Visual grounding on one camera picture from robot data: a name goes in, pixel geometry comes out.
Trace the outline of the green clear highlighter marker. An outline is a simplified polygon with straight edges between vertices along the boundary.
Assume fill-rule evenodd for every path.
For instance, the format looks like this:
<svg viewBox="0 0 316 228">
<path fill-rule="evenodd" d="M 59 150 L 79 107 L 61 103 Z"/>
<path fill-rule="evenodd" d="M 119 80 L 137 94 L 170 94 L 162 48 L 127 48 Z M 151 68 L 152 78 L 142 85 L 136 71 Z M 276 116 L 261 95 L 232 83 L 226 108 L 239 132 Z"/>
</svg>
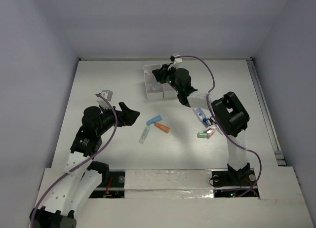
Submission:
<svg viewBox="0 0 316 228">
<path fill-rule="evenodd" d="M 139 139 L 139 143 L 143 144 L 143 143 L 145 142 L 149 131 L 150 131 L 150 126 L 147 125 L 147 126 L 145 127 L 145 129 L 144 129 L 144 131 L 143 131 L 143 133 L 142 133 L 140 139 Z"/>
</svg>

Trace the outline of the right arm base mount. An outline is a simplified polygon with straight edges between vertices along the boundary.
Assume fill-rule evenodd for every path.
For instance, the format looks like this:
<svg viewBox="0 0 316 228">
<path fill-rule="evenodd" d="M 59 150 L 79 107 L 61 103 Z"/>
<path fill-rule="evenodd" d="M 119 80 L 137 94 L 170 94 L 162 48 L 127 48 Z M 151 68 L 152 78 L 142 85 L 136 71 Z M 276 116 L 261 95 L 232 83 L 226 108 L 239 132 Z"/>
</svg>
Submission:
<svg viewBox="0 0 316 228">
<path fill-rule="evenodd" d="M 253 170 L 242 179 L 236 181 L 228 170 L 212 171 L 209 184 L 214 188 L 214 198 L 235 198 L 235 197 L 257 197 L 259 198 L 259 190 L 254 184 L 256 176 Z"/>
</svg>

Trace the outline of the light blue marker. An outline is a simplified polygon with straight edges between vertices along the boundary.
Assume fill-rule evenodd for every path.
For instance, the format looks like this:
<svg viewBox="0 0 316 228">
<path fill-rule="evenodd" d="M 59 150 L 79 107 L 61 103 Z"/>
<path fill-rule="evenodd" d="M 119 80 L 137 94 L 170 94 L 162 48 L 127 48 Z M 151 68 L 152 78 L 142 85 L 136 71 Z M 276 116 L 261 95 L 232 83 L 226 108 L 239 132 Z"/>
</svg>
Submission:
<svg viewBox="0 0 316 228">
<path fill-rule="evenodd" d="M 160 83 L 156 80 L 156 78 L 154 77 L 153 79 L 153 85 L 152 85 L 152 91 L 153 92 L 160 92 Z"/>
</svg>

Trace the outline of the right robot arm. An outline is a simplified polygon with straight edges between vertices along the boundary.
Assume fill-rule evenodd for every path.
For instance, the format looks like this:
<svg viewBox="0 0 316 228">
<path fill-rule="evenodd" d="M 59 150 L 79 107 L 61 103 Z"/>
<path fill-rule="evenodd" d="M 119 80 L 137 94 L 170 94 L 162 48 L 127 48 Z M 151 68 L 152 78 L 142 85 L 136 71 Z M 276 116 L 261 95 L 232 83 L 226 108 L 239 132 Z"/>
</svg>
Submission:
<svg viewBox="0 0 316 228">
<path fill-rule="evenodd" d="M 246 157 L 245 130 L 250 116 L 234 92 L 221 98 L 210 92 L 202 92 L 192 87 L 189 71 L 170 67 L 168 64 L 152 71 L 158 83 L 169 84 L 176 92 L 179 102 L 189 108 L 209 110 L 214 124 L 227 138 L 229 161 L 224 174 L 213 175 L 215 187 L 242 186 L 250 173 Z"/>
</svg>

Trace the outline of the clear glue bottle blue cap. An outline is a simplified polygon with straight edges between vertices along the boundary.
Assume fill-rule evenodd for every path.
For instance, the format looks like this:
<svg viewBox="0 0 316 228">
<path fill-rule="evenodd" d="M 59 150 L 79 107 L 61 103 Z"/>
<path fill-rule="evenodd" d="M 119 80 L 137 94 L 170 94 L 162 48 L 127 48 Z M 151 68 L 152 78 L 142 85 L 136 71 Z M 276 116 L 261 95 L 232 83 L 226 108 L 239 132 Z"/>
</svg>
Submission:
<svg viewBox="0 0 316 228">
<path fill-rule="evenodd" d="M 194 108 L 194 112 L 204 126 L 209 126 L 207 117 L 201 108 Z"/>
</svg>

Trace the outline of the orange highlighter marker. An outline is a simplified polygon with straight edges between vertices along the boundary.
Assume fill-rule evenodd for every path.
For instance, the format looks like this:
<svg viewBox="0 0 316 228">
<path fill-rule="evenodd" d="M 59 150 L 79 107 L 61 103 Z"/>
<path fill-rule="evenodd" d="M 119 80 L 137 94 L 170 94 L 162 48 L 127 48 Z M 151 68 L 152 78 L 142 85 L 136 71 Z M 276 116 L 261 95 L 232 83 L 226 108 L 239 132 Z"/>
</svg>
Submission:
<svg viewBox="0 0 316 228">
<path fill-rule="evenodd" d="M 169 127 L 167 127 L 167 126 L 165 126 L 165 125 L 163 125 L 163 124 L 160 124 L 160 123 L 154 123 L 154 126 L 156 127 L 156 128 L 158 128 L 158 129 L 160 129 L 161 131 L 163 131 L 163 132 L 165 132 L 165 133 L 169 133 L 169 131 L 170 131 L 170 128 Z"/>
</svg>

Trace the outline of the blue highlighter marker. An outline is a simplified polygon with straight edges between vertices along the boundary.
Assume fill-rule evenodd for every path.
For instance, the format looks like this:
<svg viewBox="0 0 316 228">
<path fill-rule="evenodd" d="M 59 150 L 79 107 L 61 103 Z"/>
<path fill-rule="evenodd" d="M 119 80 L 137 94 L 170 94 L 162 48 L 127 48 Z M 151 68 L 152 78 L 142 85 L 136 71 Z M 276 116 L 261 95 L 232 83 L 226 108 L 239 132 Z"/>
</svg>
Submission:
<svg viewBox="0 0 316 228">
<path fill-rule="evenodd" d="M 160 115 L 153 117 L 152 119 L 148 120 L 146 122 L 147 125 L 152 125 L 155 124 L 157 122 L 160 122 L 162 120 L 162 117 Z"/>
</svg>

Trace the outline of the green eraser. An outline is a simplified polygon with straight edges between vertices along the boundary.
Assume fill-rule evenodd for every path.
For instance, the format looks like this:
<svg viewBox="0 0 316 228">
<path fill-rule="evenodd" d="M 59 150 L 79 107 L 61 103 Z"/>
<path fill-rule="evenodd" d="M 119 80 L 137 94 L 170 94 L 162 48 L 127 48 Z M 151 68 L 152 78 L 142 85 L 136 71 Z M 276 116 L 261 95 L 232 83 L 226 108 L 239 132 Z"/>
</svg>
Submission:
<svg viewBox="0 0 316 228">
<path fill-rule="evenodd" d="M 197 137 L 204 139 L 204 138 L 207 137 L 207 133 L 206 133 L 206 132 L 198 132 L 198 133 L 197 133 Z"/>
</svg>

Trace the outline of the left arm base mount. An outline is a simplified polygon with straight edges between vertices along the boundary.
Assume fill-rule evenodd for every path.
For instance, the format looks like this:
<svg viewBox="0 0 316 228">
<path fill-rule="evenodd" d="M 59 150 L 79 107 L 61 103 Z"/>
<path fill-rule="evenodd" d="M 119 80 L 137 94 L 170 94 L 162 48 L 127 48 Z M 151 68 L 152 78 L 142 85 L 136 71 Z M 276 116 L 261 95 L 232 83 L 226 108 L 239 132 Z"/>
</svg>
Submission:
<svg viewBox="0 0 316 228">
<path fill-rule="evenodd" d="M 102 182 L 95 190 L 101 198 L 125 197 L 125 170 L 110 170 L 109 178 Z"/>
</svg>

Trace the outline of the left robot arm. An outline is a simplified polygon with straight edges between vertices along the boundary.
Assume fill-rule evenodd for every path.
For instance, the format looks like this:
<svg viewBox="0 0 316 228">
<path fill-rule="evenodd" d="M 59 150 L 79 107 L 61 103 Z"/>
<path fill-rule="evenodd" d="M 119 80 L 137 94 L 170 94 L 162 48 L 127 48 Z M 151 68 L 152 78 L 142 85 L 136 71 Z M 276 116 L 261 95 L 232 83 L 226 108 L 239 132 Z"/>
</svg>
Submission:
<svg viewBox="0 0 316 228">
<path fill-rule="evenodd" d="M 32 228 L 74 228 L 77 216 L 98 186 L 111 183 L 109 166 L 94 161 L 105 149 L 102 135 L 109 129 L 132 126 L 140 112 L 119 103 L 120 110 L 110 106 L 91 106 L 84 110 L 70 148 L 63 175 L 39 199 L 30 214 Z"/>
</svg>

